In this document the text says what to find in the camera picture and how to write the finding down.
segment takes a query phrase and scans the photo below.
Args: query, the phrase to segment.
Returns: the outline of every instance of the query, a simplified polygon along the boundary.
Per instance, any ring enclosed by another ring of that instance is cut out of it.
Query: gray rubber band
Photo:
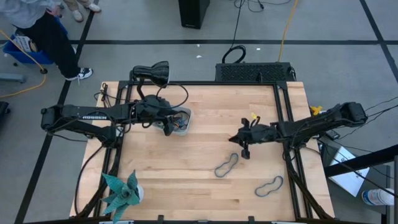
[[[233,156],[236,156],[236,162],[234,162],[234,164],[232,164],[232,166],[229,168],[229,170],[228,170],[225,174],[223,174],[223,175],[218,175],[218,174],[217,174],[217,170],[220,169],[221,167],[223,167],[224,165],[229,164],[229,163],[232,161],[232,157],[233,157]],[[214,170],[214,175],[216,175],[216,177],[219,177],[219,178],[225,177],[225,175],[226,175],[227,173],[229,173],[229,172],[232,170],[232,168],[238,163],[238,160],[239,160],[239,155],[238,155],[237,153],[232,153],[231,156],[229,157],[229,161],[228,161],[228,162],[224,162],[222,165],[220,165],[219,167],[217,167],[217,168]]]
[[[266,194],[264,194],[264,195],[261,195],[261,194],[257,193],[257,191],[258,191],[259,189],[261,189],[261,188],[263,188],[263,187],[265,187],[265,186],[267,186],[267,185],[270,185],[270,184],[275,183],[276,178],[280,178],[280,185],[278,186],[278,188],[276,188],[276,189],[274,189],[274,190],[270,190],[270,191],[268,191],[268,192],[267,192]],[[278,175],[278,176],[276,176],[276,177],[274,178],[274,181],[272,181],[271,183],[266,183],[266,184],[264,184],[264,185],[262,185],[262,186],[256,188],[255,191],[254,191],[254,193],[255,193],[258,197],[265,197],[265,196],[268,196],[271,192],[274,192],[274,191],[279,190],[280,187],[281,187],[283,184],[284,184],[284,178]]]

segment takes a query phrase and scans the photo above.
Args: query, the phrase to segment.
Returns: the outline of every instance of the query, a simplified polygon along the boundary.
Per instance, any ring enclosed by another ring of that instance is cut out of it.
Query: lamp head
[[[132,74],[136,78],[148,79],[155,85],[165,88],[170,78],[169,62],[158,62],[151,67],[138,65],[132,69]]]

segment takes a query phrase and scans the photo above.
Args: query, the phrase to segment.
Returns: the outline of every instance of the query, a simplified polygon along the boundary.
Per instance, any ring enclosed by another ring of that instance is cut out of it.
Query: white paper
[[[335,165],[339,162],[344,162],[350,159],[354,159],[355,156],[352,155],[347,149],[345,149],[343,146],[341,146],[338,150],[338,152],[335,155],[335,159],[332,160],[330,165]],[[366,177],[366,175],[369,172],[369,168],[357,170],[358,173],[360,173],[362,176]],[[354,197],[357,196],[364,179],[358,175],[356,175],[354,172],[349,172],[346,174],[340,174],[336,175],[334,177],[329,177],[330,180],[332,180],[334,183],[345,189],[347,192],[349,192],[351,195]]]

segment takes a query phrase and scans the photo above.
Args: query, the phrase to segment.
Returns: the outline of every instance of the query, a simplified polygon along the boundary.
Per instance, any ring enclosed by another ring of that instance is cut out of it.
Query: person
[[[82,80],[93,74],[91,68],[80,68],[67,35],[54,16],[60,8],[53,0],[0,0],[0,15],[16,26],[43,50],[66,80]]]
[[[73,18],[75,18],[77,22],[84,21],[83,15],[79,11],[79,5],[77,4],[77,2],[79,2],[85,8],[93,12],[101,12],[101,8],[94,3],[91,3],[90,0],[63,0],[63,1],[68,6],[69,10],[71,10]]]

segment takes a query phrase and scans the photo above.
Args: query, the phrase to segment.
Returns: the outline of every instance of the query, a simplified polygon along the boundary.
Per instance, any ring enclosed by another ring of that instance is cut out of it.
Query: yellow cable
[[[286,37],[286,33],[287,33],[287,29],[289,28],[290,22],[292,21],[293,15],[294,15],[294,11],[296,10],[296,6],[297,3],[299,2],[299,0],[295,0],[294,1],[294,5],[293,5],[293,9],[292,12],[290,13],[289,16],[289,20],[287,21],[286,27],[285,27],[285,31],[284,31],[284,36],[282,38],[282,43],[280,44],[280,51],[279,51],[279,58],[278,58],[278,62],[280,62],[281,58],[282,58],[282,53],[284,51],[284,42],[285,42],[285,37]]]
[[[22,53],[24,53],[26,56],[28,56],[30,59],[32,59],[32,60],[40,67],[40,70],[41,70],[41,71],[44,70],[44,68],[43,68],[43,66],[42,66],[41,64],[39,64],[32,56],[30,56],[28,53],[26,53],[18,44],[16,44],[13,40],[11,40],[11,38],[10,38],[7,34],[5,34],[1,29],[0,29],[0,32],[1,32],[9,41],[11,41]],[[16,93],[11,93],[11,94],[8,94],[8,95],[0,96],[0,98],[15,96],[15,95],[18,95],[18,94],[20,94],[20,93],[24,93],[24,92],[29,91],[29,90],[34,90],[34,89],[36,89],[36,88],[42,86],[42,85],[45,83],[46,78],[47,78],[47,76],[46,76],[46,74],[44,74],[44,77],[43,77],[42,82],[41,82],[40,84],[38,84],[37,86],[33,86],[33,87],[27,88],[27,89],[25,89],[25,90],[18,91],[18,92],[16,92]]]

